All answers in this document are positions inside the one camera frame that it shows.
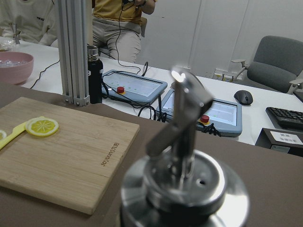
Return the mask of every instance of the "yellow lemon slice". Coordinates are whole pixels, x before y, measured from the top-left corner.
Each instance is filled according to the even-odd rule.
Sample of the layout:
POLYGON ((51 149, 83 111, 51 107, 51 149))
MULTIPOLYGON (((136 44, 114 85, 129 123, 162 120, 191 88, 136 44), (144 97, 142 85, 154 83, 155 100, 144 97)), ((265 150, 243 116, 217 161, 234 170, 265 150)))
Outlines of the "yellow lemon slice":
POLYGON ((0 140, 4 139, 6 137, 6 132, 3 130, 0 130, 0 140))
POLYGON ((25 125, 26 131, 34 136, 49 136, 54 134, 58 128, 58 122, 47 117, 33 118, 25 125))

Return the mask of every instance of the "black keyboard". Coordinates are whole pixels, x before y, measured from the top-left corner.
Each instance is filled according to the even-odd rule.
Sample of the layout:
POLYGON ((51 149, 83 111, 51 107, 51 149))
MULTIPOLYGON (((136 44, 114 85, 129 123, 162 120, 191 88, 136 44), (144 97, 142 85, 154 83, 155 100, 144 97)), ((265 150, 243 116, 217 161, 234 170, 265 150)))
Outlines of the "black keyboard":
POLYGON ((266 113, 274 125, 278 124, 282 128, 303 130, 302 112, 267 107, 266 113))

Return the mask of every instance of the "yellow shirt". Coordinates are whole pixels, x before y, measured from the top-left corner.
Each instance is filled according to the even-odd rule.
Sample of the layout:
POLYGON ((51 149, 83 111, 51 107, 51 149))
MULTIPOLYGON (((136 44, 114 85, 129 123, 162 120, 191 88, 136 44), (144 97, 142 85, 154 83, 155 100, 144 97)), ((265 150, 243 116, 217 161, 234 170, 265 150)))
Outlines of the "yellow shirt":
POLYGON ((93 15, 98 18, 114 21, 126 21, 141 25, 142 10, 136 9, 134 2, 127 3, 123 6, 122 0, 96 0, 93 15))

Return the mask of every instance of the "beige pants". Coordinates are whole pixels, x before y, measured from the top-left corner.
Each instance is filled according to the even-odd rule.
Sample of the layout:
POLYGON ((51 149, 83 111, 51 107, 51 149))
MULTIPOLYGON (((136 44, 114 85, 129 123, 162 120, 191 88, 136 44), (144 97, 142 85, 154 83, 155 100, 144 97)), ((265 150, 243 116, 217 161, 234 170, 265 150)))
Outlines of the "beige pants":
POLYGON ((108 46, 110 56, 127 62, 135 62, 141 50, 141 27, 131 22, 93 18, 93 44, 108 46))

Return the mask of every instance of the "black cable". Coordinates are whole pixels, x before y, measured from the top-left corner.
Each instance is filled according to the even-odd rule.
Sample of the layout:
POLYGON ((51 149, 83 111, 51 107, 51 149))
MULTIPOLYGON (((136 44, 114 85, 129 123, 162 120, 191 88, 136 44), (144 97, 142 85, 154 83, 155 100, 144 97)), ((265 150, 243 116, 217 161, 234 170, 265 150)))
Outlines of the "black cable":
POLYGON ((108 92, 107 85, 106 85, 106 83, 104 83, 104 81, 103 81, 103 80, 102 80, 102 87, 104 87, 105 92, 106 92, 106 95, 104 95, 104 94, 102 93, 102 91, 101 91, 102 98, 107 99, 107 98, 109 97, 109 92, 108 92))
POLYGON ((173 118, 173 115, 171 115, 171 114, 169 114, 169 113, 167 113, 167 112, 164 112, 164 113, 162 113, 162 114, 165 114, 166 116, 170 116, 171 118, 173 118))
POLYGON ((157 118, 157 116, 156 116, 156 110, 155 110, 155 108, 153 108, 151 105, 142 107, 142 108, 140 109, 139 113, 138 113, 138 117, 140 117, 142 110, 144 110, 145 108, 150 109, 150 111, 153 110, 153 112, 154 112, 153 120, 155 121, 156 118, 157 118))
POLYGON ((167 119, 167 113, 162 113, 162 101, 161 101, 161 95, 158 96, 158 105, 159 105, 159 118, 157 121, 159 122, 166 122, 167 119))
POLYGON ((131 106, 132 106, 133 108, 135 108, 135 109, 139 109, 139 108, 141 108, 141 107, 144 107, 144 106, 148 106, 148 105, 149 105, 149 104, 142 105, 142 104, 140 104, 140 103, 138 103, 138 102, 136 102, 136 101, 134 101, 134 100, 132 100, 132 99, 130 99, 130 98, 128 98, 128 97, 126 97, 126 96, 124 96, 124 95, 118 93, 118 92, 116 92, 115 89, 113 89, 110 85, 108 85, 108 84, 106 84, 106 83, 104 83, 104 82, 103 82, 103 86, 104 86, 104 89, 106 89, 105 87, 109 87, 109 88, 112 89, 112 91, 114 91, 116 94, 118 94, 118 95, 124 97, 125 99, 131 101, 132 103, 135 103, 135 105, 132 104, 132 103, 128 103, 128 102, 126 102, 126 101, 123 100, 123 99, 119 99, 119 98, 115 98, 115 97, 111 97, 112 100, 116 100, 116 101, 121 101, 121 102, 128 103, 129 105, 131 105, 131 106))
POLYGON ((129 66, 129 65, 122 65, 122 64, 120 63, 120 61, 119 61, 119 51, 118 51, 118 48, 117 48, 117 42, 118 42, 118 39, 119 39, 119 37, 120 37, 120 35, 121 35, 120 20, 121 20, 122 12, 128 10, 128 9, 129 9, 130 7, 132 7, 133 5, 134 5, 134 3, 133 3, 131 6, 129 6, 128 8, 123 9, 124 3, 121 2, 121 12, 120 12, 119 19, 118 19, 118 23, 119 23, 119 35, 118 35, 118 37, 117 37, 117 39, 116 39, 115 46, 116 46, 116 50, 117 50, 117 54, 118 54, 118 59, 117 59, 117 60, 118 60, 118 64, 121 65, 121 66, 123 66, 123 67, 137 68, 137 69, 139 69, 139 71, 138 71, 136 74, 138 74, 138 73, 141 71, 141 69, 140 69, 139 67, 137 67, 137 66, 129 66))
POLYGON ((202 126, 201 132, 208 133, 208 134, 213 134, 213 135, 218 135, 221 137, 221 133, 214 127, 214 123, 211 123, 210 125, 206 126, 200 122, 197 122, 198 125, 202 126))
POLYGON ((142 74, 142 77, 145 76, 145 74, 146 74, 146 72, 147 72, 147 68, 148 68, 148 61, 147 61, 147 62, 144 64, 144 66, 143 66, 143 71, 144 71, 144 73, 142 74))
POLYGON ((41 78, 41 73, 45 72, 49 67, 59 63, 59 61, 55 62, 54 64, 51 64, 50 66, 46 67, 45 70, 41 71, 40 74, 39 74, 39 78, 34 82, 34 84, 30 87, 30 89, 32 89, 35 86, 35 84, 37 83, 37 81, 41 78))
POLYGON ((107 53, 104 53, 104 52, 102 52, 102 51, 100 51, 101 53, 103 53, 103 54, 105 54, 105 55, 107 55, 108 57, 110 57, 110 58, 112 58, 112 59, 115 59, 116 60, 116 58, 114 58, 112 55, 110 55, 110 54, 107 54, 107 53))

